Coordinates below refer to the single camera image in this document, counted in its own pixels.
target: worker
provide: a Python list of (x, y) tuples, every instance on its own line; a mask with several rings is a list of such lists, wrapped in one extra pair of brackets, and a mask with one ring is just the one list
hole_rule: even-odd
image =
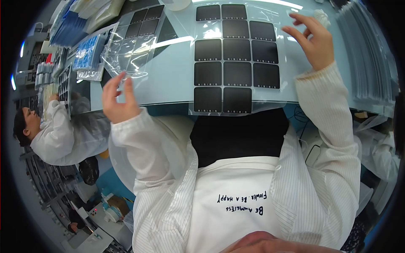
[(77, 234), (79, 230), (83, 230), (87, 234), (92, 234), (90, 229), (86, 227), (86, 223), (80, 217), (75, 209), (69, 210), (69, 220), (68, 230), (74, 234)]
[[(42, 124), (37, 113), (28, 107), (17, 110), (13, 132), (21, 147), (30, 146), (44, 162), (58, 166), (78, 164), (108, 149), (110, 123), (105, 115), (86, 113), (70, 121), (58, 94), (49, 100), (48, 120)], [(76, 101), (79, 107), (90, 106), (85, 97)]]
[(132, 247), (138, 252), (332, 253), (343, 246), (360, 191), (348, 91), (334, 60), (332, 35), (313, 17), (290, 17), (307, 29), (282, 30), (313, 68), (296, 78), (299, 104), (324, 142), (312, 168), (285, 114), (274, 109), (243, 117), (199, 116), (185, 172), (175, 179), (131, 80), (124, 83), (125, 103), (115, 98), (124, 73), (105, 85), (111, 137), (126, 148), (136, 171)]

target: right hand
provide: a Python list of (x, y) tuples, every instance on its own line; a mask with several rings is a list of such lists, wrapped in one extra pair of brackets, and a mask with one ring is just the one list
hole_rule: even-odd
[(113, 124), (132, 119), (141, 113), (132, 90), (131, 78), (127, 78), (124, 83), (125, 103), (117, 103), (116, 101), (116, 97), (121, 94), (117, 88), (124, 76), (125, 72), (122, 72), (110, 79), (103, 88), (103, 113)]
[(54, 101), (54, 100), (59, 101), (59, 94), (58, 93), (54, 93), (49, 97), (49, 101)]
[[(335, 56), (330, 32), (314, 17), (308, 17), (298, 13), (290, 13), (290, 17), (295, 19), (293, 22), (295, 26), (304, 24), (307, 29), (303, 34), (291, 26), (284, 26), (281, 29), (294, 37), (300, 44), (312, 68), (315, 71), (319, 71), (331, 65), (335, 60)], [(310, 34), (313, 34), (313, 37), (308, 40)]]

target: cardboard box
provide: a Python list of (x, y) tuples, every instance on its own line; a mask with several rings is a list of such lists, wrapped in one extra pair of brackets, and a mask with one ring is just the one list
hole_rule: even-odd
[(125, 217), (129, 213), (129, 207), (127, 203), (125, 202), (124, 199), (117, 197), (117, 196), (112, 196), (109, 200), (107, 200), (107, 203), (110, 206), (116, 207), (121, 213), (122, 216)]

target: yellow stripe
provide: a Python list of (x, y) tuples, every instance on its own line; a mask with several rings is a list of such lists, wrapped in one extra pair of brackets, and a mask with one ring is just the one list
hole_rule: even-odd
[(125, 200), (127, 200), (127, 201), (129, 201), (131, 203), (134, 203), (132, 200), (129, 200), (129, 199), (125, 198), (125, 197), (121, 197), (121, 198), (123, 198), (123, 199), (125, 199)]

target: floor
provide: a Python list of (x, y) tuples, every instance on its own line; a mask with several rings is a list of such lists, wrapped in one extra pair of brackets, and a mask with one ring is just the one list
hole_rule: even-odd
[[(187, 115), (188, 104), (165, 104), (165, 105), (155, 105), (147, 106), (148, 112), (152, 116), (167, 116), (167, 115), (185, 115), (191, 120), (195, 121), (197, 116)], [(303, 129), (315, 128), (312, 122), (307, 122), (307, 117), (303, 114), (302, 110), (297, 104), (286, 104), (284, 107), (284, 112), (287, 118), (289, 118), (291, 124), (294, 126), (298, 134), (302, 132)], [(96, 185), (101, 191), (103, 188), (108, 188), (114, 195), (119, 197), (125, 197), (130, 200), (134, 200), (134, 194), (128, 190), (124, 184), (120, 181), (116, 175), (114, 168), (111, 165), (110, 159), (103, 159), (97, 157), (99, 162), (100, 176), (96, 181)], [(129, 208), (132, 209), (133, 203), (126, 201)]]

